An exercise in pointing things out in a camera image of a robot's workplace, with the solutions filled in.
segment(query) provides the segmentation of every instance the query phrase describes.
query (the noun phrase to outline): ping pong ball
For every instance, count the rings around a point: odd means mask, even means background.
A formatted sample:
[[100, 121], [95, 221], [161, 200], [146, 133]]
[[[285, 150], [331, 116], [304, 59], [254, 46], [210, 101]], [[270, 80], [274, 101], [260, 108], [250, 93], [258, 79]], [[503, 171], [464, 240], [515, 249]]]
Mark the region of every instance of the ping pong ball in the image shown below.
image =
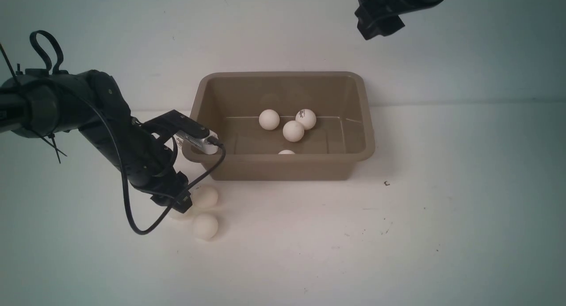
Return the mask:
[[218, 202], [218, 191], [210, 185], [199, 185], [191, 193], [191, 200], [200, 209], [210, 209]]
[[291, 142], [297, 142], [303, 138], [305, 127], [298, 121], [291, 120], [283, 126], [283, 137]]
[[265, 109], [259, 115], [259, 125], [265, 130], [273, 130], [279, 126], [279, 114], [273, 109]]
[[309, 130], [317, 123], [317, 115], [310, 109], [302, 109], [295, 116], [295, 120], [300, 122], [305, 130]]
[[198, 239], [212, 239], [216, 232], [218, 232], [218, 220], [214, 215], [201, 213], [192, 221], [192, 233]]

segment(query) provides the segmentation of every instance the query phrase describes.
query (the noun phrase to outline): cable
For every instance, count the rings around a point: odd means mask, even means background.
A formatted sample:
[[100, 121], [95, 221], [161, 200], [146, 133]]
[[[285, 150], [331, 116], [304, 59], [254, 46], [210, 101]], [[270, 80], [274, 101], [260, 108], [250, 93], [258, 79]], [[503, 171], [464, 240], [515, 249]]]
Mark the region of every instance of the cable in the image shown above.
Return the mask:
[[18, 87], [22, 86], [22, 84], [20, 84], [20, 81], [16, 77], [14, 68], [12, 67], [12, 64], [10, 64], [10, 60], [8, 59], [8, 55], [6, 54], [6, 51], [4, 51], [4, 46], [2, 46], [2, 43], [0, 43], [0, 51], [2, 52], [2, 56], [4, 56], [4, 60], [6, 61], [6, 64], [8, 64], [8, 68], [10, 69], [10, 74], [12, 74], [12, 78], [14, 78], [14, 82], [16, 82], [16, 85]]

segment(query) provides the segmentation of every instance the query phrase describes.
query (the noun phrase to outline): white tabletop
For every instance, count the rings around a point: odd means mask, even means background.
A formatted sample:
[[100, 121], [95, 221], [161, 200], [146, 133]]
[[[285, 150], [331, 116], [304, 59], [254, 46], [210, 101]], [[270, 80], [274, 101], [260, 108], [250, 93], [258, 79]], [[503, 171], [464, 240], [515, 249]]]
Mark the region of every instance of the white tabletop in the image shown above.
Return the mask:
[[[160, 112], [135, 112], [147, 120]], [[119, 172], [78, 132], [0, 135], [2, 305], [558, 305], [566, 104], [372, 108], [344, 182], [216, 182], [190, 221], [130, 230]], [[203, 172], [179, 156], [188, 177]], [[162, 210], [131, 190], [136, 221]]]

